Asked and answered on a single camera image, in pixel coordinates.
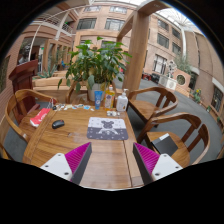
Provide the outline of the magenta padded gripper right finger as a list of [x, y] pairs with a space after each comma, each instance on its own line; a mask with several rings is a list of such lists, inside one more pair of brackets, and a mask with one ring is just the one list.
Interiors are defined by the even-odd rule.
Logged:
[[168, 154], [157, 154], [138, 143], [133, 144], [133, 154], [145, 185], [182, 169]]

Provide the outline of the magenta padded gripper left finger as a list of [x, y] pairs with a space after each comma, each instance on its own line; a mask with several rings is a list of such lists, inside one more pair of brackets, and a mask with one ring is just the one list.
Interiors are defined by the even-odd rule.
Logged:
[[55, 154], [41, 169], [79, 185], [91, 153], [92, 144], [88, 142], [66, 154]]

